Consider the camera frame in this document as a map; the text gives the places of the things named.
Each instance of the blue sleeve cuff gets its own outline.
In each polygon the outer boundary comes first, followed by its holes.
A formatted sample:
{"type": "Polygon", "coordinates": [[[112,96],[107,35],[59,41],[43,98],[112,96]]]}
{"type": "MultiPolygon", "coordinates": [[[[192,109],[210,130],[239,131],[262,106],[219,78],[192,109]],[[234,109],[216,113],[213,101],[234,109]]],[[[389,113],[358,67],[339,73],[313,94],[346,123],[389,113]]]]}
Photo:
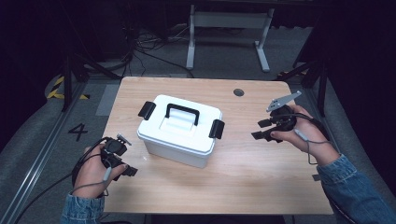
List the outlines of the blue sleeve cuff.
{"type": "Polygon", "coordinates": [[[99,217],[103,214],[105,197],[98,199],[79,198],[70,194],[66,196],[66,202],[62,213],[65,223],[100,223],[99,217]]]}
{"type": "Polygon", "coordinates": [[[343,154],[332,163],[325,166],[318,166],[317,169],[322,183],[326,185],[340,183],[358,172],[355,166],[343,154]]]}

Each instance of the gray floor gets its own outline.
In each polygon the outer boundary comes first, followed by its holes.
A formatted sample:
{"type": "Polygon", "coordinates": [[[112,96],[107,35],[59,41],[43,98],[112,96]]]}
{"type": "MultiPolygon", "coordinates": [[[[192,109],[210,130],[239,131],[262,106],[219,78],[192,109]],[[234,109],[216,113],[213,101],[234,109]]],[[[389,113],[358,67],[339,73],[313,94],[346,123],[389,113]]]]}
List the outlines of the gray floor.
{"type": "MultiPolygon", "coordinates": [[[[292,64],[310,31],[310,28],[270,29],[264,51],[271,72],[263,73],[253,48],[253,42],[260,36],[259,31],[203,30],[196,36],[195,64],[191,72],[196,78],[272,80],[278,73],[292,69],[292,64]]],[[[147,51],[147,53],[184,66],[188,48],[188,41],[184,38],[160,49],[147,51]]],[[[104,63],[104,66],[110,66],[119,61],[109,60],[104,63]]],[[[114,72],[121,75],[123,68],[114,72]]],[[[180,66],[159,61],[139,52],[135,53],[124,75],[190,76],[180,66]]],[[[54,79],[47,89],[43,90],[46,95],[58,76],[54,74],[54,79]]],[[[318,111],[315,107],[317,87],[313,90],[303,90],[298,84],[300,79],[300,77],[294,77],[288,81],[292,91],[303,92],[303,96],[297,98],[296,103],[307,108],[318,118],[318,111]]],[[[16,216],[12,215],[13,212],[18,214],[43,189],[69,174],[83,148],[102,137],[119,84],[119,81],[110,80],[101,74],[92,74],[87,83],[74,83],[76,95],[89,94],[89,100],[76,100],[68,111],[62,113],[63,100],[48,99],[47,104],[21,126],[0,154],[2,223],[8,223],[9,218],[15,220],[16,216]],[[84,130],[88,133],[84,133],[77,141],[77,135],[69,133],[69,130],[79,124],[84,124],[84,130]],[[41,169],[31,170],[32,167],[41,167],[41,169]],[[24,179],[31,180],[32,183],[29,185],[24,182],[24,179]]],[[[328,125],[332,140],[338,149],[372,179],[385,200],[396,210],[394,195],[391,194],[364,153],[331,84],[327,88],[325,113],[326,117],[323,122],[328,125]]],[[[26,211],[20,223],[59,222],[64,196],[71,188],[70,178],[54,187],[26,211]]],[[[144,214],[111,214],[103,221],[127,219],[138,224],[144,223],[145,217],[144,214]]],[[[284,216],[284,218],[288,224],[291,223],[291,216],[284,216]]],[[[296,223],[305,224],[335,223],[333,216],[296,216],[295,219],[296,223]]]]}

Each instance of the box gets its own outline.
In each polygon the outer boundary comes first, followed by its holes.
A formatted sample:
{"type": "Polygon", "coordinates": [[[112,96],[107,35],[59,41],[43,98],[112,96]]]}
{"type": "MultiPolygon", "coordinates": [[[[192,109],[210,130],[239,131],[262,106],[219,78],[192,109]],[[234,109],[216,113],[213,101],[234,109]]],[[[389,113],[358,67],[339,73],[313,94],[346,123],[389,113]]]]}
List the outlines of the box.
{"type": "Polygon", "coordinates": [[[138,116],[144,119],[137,136],[148,153],[199,168],[206,167],[224,129],[219,109],[167,95],[147,101],[138,116]]]}

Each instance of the hand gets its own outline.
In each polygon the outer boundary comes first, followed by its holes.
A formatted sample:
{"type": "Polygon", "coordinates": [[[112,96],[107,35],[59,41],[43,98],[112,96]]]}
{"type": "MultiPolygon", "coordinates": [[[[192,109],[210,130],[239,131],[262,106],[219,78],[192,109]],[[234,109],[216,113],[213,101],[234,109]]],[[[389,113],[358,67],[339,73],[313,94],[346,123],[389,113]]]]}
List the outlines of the hand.
{"type": "Polygon", "coordinates": [[[105,191],[108,185],[111,183],[116,176],[121,175],[122,172],[128,168],[127,164],[119,165],[111,169],[110,176],[107,181],[104,181],[104,176],[107,168],[102,164],[100,151],[104,147],[104,144],[100,144],[95,147],[86,158],[93,156],[84,162],[81,169],[78,172],[76,178],[75,190],[73,195],[81,198],[97,198],[101,193],[105,191]]]}
{"type": "MultiPolygon", "coordinates": [[[[299,105],[290,105],[294,113],[301,113],[313,118],[304,108],[299,105]]],[[[294,129],[302,132],[309,141],[313,142],[326,142],[327,139],[323,133],[307,119],[297,118],[297,123],[294,129]]],[[[295,147],[299,148],[302,152],[307,152],[309,144],[309,152],[317,159],[318,165],[325,165],[339,158],[339,153],[332,147],[331,144],[317,144],[307,143],[294,130],[288,132],[273,131],[271,132],[273,138],[284,140],[292,143],[295,147]]]]}

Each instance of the dark background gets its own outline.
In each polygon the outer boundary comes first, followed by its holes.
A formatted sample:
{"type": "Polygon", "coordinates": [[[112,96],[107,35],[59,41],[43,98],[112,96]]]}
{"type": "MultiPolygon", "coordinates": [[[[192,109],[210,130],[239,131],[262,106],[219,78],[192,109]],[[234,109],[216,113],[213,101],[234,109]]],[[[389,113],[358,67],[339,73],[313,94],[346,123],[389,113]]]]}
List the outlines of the dark background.
{"type": "MultiPolygon", "coordinates": [[[[120,58],[127,50],[126,37],[134,38],[144,27],[164,38],[170,27],[187,22],[190,11],[180,4],[149,7],[128,1],[0,4],[0,149],[46,103],[44,89],[62,71],[64,47],[96,62],[120,58]]],[[[326,62],[329,80],[354,131],[396,194],[393,9],[392,3],[367,0],[336,1],[332,9],[285,7],[276,10],[272,25],[315,26],[298,61],[326,62]]]]}

